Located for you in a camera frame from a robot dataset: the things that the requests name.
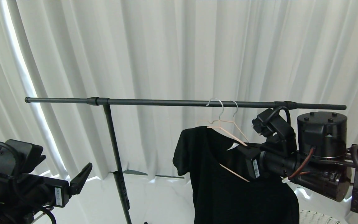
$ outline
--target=white floor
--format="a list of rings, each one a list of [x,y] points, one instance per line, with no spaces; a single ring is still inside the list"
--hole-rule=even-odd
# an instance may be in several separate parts
[[[130,214],[133,224],[192,224],[194,207],[191,184],[185,180],[127,175],[125,182],[130,200]],[[297,189],[300,208],[324,213],[334,217],[341,224],[358,224],[358,215],[349,213],[350,200],[337,203],[317,193]],[[80,195],[71,198],[65,208],[54,211],[58,224],[125,224],[124,214],[118,197],[113,175],[104,181],[88,181]],[[43,217],[36,224],[48,224]]]

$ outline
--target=clothes rack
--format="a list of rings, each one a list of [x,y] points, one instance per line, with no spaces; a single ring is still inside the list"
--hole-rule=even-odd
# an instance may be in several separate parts
[[[118,151],[117,139],[114,131],[114,124],[111,116],[110,105],[138,105],[138,106],[197,106],[206,107],[209,103],[207,100],[146,100],[146,99],[112,99],[104,97],[91,98],[32,98],[26,97],[26,103],[69,103],[69,104],[89,104],[93,106],[103,106],[108,131],[110,134],[112,150],[114,152],[115,162],[117,164],[117,171],[114,171],[114,180],[117,185],[118,194],[121,200],[122,209],[124,211],[125,220],[127,224],[132,224],[129,215],[129,199],[126,192],[124,174],[122,173],[122,166],[120,155]],[[222,101],[224,107],[239,107],[239,108],[277,108],[285,106],[289,110],[292,109],[322,109],[322,110],[345,110],[345,105],[322,105],[322,104],[301,104],[290,101],[276,101],[276,102],[233,102]],[[221,107],[219,101],[211,101],[208,107]]]

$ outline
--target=white laundry basket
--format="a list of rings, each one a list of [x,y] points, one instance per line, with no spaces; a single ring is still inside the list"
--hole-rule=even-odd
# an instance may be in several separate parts
[[[300,224],[341,224],[333,217],[319,212],[302,210],[299,213]]]

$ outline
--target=vertical pole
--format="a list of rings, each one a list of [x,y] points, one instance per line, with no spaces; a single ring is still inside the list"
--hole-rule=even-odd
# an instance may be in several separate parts
[[[103,105],[103,109],[106,115],[108,132],[110,133],[112,151],[114,152],[115,163],[117,164],[117,171],[113,172],[115,184],[117,185],[118,195],[120,196],[122,210],[127,224],[132,224],[131,217],[129,216],[129,200],[126,193],[124,174],[122,173],[122,166],[120,160],[120,154],[118,152],[117,139],[115,137],[114,125],[112,123],[111,108],[110,105]]]

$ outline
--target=black t-shirt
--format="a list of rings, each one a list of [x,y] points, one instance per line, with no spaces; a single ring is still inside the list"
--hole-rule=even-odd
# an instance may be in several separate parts
[[[246,182],[219,165],[216,155],[235,140],[206,126],[182,131],[173,164],[190,173],[195,224],[299,224],[293,190],[270,175]]]

